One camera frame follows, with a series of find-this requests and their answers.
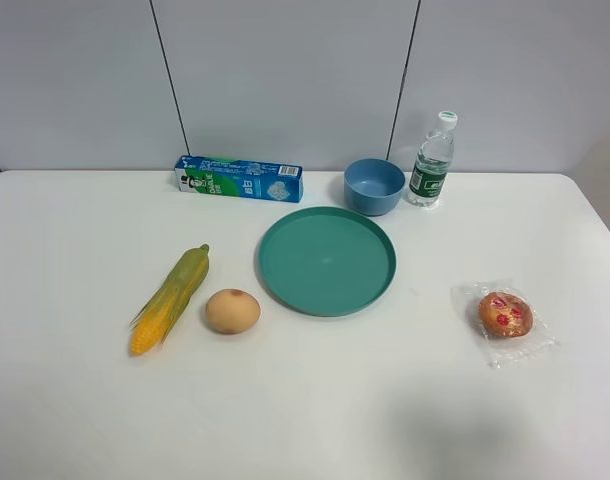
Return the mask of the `yellow corn cob with husk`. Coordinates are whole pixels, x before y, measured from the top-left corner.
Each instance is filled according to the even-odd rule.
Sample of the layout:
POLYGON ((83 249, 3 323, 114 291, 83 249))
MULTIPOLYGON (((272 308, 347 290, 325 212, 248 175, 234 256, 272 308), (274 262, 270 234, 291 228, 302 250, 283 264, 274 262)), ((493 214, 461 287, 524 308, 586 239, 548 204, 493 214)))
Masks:
POLYGON ((162 344, 209 271, 207 244, 183 253, 161 286, 130 323, 129 354, 143 355, 162 344))

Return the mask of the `teal round plate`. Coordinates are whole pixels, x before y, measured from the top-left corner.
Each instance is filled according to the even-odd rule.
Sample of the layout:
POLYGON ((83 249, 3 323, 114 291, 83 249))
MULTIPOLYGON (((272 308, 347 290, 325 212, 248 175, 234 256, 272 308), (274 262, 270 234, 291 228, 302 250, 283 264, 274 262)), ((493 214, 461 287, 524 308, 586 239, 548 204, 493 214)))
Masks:
POLYGON ((358 312, 378 300, 397 267, 394 246, 372 220, 331 206, 276 221, 256 255, 264 287, 284 305, 317 317, 358 312))

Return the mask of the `blue green toothpaste box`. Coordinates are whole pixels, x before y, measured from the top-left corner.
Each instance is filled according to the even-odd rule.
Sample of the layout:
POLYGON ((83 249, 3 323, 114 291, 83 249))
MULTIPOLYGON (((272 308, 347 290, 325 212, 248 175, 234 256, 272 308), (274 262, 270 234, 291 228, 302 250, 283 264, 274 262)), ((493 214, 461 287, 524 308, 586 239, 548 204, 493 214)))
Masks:
POLYGON ((179 190, 277 202, 299 203, 303 168, 297 165, 181 156, 174 171, 179 190))

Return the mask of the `blue bowl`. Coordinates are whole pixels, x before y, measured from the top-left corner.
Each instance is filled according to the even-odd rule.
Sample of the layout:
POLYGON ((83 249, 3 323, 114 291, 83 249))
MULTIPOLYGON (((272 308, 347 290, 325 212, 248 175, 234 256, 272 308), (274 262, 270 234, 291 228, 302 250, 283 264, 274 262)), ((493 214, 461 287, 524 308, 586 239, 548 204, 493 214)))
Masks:
POLYGON ((345 203, 365 216, 382 216, 392 211, 405 186, 404 172, 382 159, 357 160, 344 172, 345 203))

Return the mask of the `beige peach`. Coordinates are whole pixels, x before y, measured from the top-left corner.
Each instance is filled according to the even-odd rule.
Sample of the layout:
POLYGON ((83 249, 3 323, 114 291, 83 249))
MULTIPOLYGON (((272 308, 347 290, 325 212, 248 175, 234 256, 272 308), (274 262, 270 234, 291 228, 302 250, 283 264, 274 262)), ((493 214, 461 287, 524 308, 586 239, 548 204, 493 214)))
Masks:
POLYGON ((206 303, 209 326, 222 334, 239 334, 252 328, 260 318, 261 307, 249 293, 240 289, 216 292, 206 303))

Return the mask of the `clear water bottle green label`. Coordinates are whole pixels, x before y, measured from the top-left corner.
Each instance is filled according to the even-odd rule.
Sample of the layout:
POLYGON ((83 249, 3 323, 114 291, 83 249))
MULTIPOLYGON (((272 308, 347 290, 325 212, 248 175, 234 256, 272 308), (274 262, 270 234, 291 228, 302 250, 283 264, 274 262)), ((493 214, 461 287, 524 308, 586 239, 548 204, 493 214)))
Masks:
POLYGON ((421 143, 407 190, 407 200, 412 205, 431 208, 437 203, 453 161, 457 122, 456 113, 439 112, 433 128, 421 143))

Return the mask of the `wrapped pastry in clear bag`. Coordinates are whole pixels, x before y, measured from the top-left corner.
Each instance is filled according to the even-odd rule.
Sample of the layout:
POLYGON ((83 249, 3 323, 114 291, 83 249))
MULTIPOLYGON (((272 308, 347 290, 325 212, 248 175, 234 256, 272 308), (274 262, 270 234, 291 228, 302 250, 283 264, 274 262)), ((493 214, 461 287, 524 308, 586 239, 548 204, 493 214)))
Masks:
POLYGON ((525 295, 508 279, 456 285, 450 299, 493 369, 523 362, 559 345, 525 295))

